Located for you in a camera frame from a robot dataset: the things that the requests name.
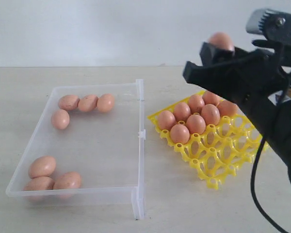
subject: chicken egg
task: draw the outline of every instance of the chicken egg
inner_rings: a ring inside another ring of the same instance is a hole
[[[38,190],[52,190],[55,181],[46,176],[41,176],[32,179],[24,187],[23,191],[38,191]],[[27,197],[30,201],[41,201],[44,196],[29,196]]]
[[[176,118],[170,111],[162,111],[157,117],[158,127],[160,130],[171,130],[176,124]]]
[[[96,95],[87,95],[80,99],[78,109],[81,112],[90,112],[97,106],[98,97]]]
[[[58,130],[67,128],[70,122],[69,113],[66,110],[59,109],[51,117],[52,125]]]
[[[53,189],[71,189],[80,188],[82,184],[81,175],[75,171],[67,172],[56,179]],[[60,195],[60,198],[67,199],[71,194]]]
[[[228,34],[223,33],[223,32],[215,33],[209,38],[208,42],[222,50],[230,50],[230,51],[235,50],[232,39],[229,37]]]
[[[114,107],[114,96],[111,94],[103,94],[97,101],[97,109],[102,113],[109,112]]]
[[[188,105],[191,109],[191,113],[200,113],[205,106],[203,98],[199,94],[191,95],[188,100]]]
[[[175,105],[174,107],[174,115],[176,118],[176,121],[186,121],[188,117],[191,115],[190,107],[185,102],[180,102]]]
[[[205,93],[203,94],[203,100],[206,104],[213,104],[214,106],[218,106],[219,102],[220,102],[220,97],[208,90],[205,91]]]
[[[220,121],[220,112],[213,104],[206,104],[200,115],[205,120],[206,125],[213,124],[217,125]]]
[[[42,156],[34,160],[28,169],[28,175],[31,179],[50,176],[56,168],[56,160],[52,156]]]
[[[206,123],[202,116],[191,115],[186,121],[186,127],[190,133],[202,134],[206,129]]]
[[[76,95],[66,95],[59,99],[58,107],[66,111],[74,110],[78,107],[80,98]]]
[[[220,115],[233,117],[238,110],[238,106],[228,100],[221,101],[217,107],[219,109]]]
[[[174,143],[186,144],[190,139],[190,132],[184,125],[174,125],[170,130],[170,138]]]

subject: screw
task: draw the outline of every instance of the screw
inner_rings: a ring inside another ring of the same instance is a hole
[[[278,19],[276,19],[276,26],[281,27],[285,24],[285,22],[286,22],[285,18],[279,17]]]

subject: white wall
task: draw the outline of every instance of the white wall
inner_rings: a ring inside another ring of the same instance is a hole
[[[291,0],[0,0],[0,67],[183,65],[215,31],[252,49],[260,7]]]

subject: plastic egg tray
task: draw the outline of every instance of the plastic egg tray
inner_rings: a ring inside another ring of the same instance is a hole
[[[188,99],[179,102],[187,103]],[[218,189],[229,174],[236,176],[236,171],[245,162],[253,162],[262,137],[246,116],[236,114],[232,118],[221,116],[218,125],[208,125],[201,135],[191,134],[186,144],[175,144],[168,130],[159,129],[157,116],[164,110],[173,112],[179,102],[148,116],[148,119],[155,125],[160,137],[166,138],[168,145],[181,153],[183,161],[197,170],[198,177],[207,182],[207,187]]]

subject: plastic hinge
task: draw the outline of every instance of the plastic hinge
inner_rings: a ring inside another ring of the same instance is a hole
[[[139,132],[139,137],[143,138],[145,140],[146,139],[146,130]]]

